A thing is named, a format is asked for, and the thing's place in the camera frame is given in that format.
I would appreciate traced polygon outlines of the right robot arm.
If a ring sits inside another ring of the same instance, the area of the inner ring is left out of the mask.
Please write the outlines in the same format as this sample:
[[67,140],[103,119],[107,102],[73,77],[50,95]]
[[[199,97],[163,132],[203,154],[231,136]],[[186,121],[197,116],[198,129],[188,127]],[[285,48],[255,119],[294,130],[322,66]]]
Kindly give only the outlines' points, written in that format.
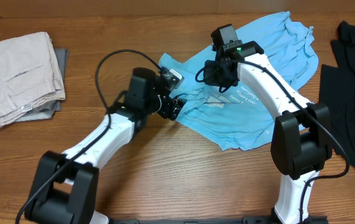
[[238,39],[231,24],[217,28],[211,38],[216,56],[200,70],[203,83],[218,86],[224,93],[242,82],[274,120],[270,152],[281,173],[279,197],[269,216],[245,216],[243,223],[327,223],[326,216],[308,213],[308,203],[310,179],[318,177],[332,156],[331,143],[322,131],[329,125],[328,108],[294,90],[260,45]]

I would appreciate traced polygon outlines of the light blue t-shirt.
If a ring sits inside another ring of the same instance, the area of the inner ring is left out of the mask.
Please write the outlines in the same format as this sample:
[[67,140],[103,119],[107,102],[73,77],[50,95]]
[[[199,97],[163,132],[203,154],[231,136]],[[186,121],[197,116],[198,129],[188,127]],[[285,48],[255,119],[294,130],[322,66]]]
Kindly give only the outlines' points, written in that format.
[[[236,31],[243,42],[256,41],[284,80],[295,90],[304,86],[318,68],[318,56],[311,44],[313,28],[294,22],[290,12],[261,17]],[[248,151],[272,140],[274,120],[254,92],[245,84],[220,93],[218,87],[195,81],[206,60],[215,57],[208,46],[184,63],[163,54],[159,64],[184,77],[170,97],[184,99],[177,121],[216,143],[221,150]]]

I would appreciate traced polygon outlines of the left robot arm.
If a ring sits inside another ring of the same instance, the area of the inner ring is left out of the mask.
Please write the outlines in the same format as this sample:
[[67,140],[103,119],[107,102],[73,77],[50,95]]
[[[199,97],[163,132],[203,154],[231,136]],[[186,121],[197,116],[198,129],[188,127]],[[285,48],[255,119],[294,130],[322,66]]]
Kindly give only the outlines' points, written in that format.
[[27,205],[18,216],[47,224],[110,223],[95,210],[100,170],[145,127],[148,115],[177,118],[185,102],[170,93],[183,80],[174,69],[157,75],[134,68],[128,90],[118,95],[92,133],[62,153],[48,151],[40,158]]

